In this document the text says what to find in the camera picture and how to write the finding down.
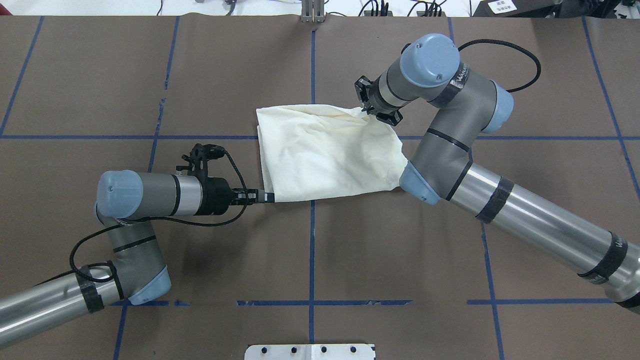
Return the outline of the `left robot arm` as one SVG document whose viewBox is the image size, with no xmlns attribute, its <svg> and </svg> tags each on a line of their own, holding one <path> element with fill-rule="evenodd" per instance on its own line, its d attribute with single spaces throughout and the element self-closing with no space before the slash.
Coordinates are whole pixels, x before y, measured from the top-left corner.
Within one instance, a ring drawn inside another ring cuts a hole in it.
<svg viewBox="0 0 640 360">
<path fill-rule="evenodd" d="M 230 207 L 274 203 L 273 193 L 230 187 L 211 177 L 208 164 L 231 160 L 223 146 L 197 143 L 174 174 L 106 171 L 99 179 L 94 214 L 103 229 L 71 249 L 70 269 L 1 301 L 1 347 L 39 335 L 106 306 L 127 300 L 144 305 L 166 294 L 169 267 L 153 221 L 186 224 L 192 215 L 222 215 Z"/>
</svg>

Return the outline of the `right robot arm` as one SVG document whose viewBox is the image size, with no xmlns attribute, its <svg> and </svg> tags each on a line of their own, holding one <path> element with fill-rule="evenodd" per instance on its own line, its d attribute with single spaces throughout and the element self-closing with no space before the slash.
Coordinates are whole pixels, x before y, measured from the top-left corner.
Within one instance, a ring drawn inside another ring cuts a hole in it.
<svg viewBox="0 0 640 360">
<path fill-rule="evenodd" d="M 438 109 L 398 180 L 403 191 L 434 205 L 445 199 L 522 239 L 631 312 L 639 312 L 639 247 L 613 231 L 480 166 L 470 157 L 480 133 L 494 133 L 514 110 L 512 89 L 476 73 L 460 53 L 474 44 L 498 44 L 540 60 L 529 50 L 498 39 L 474 39 L 460 46 L 441 33 L 408 43 L 377 79 L 354 83 L 362 110 L 397 126 L 400 110 L 424 100 Z"/>
</svg>

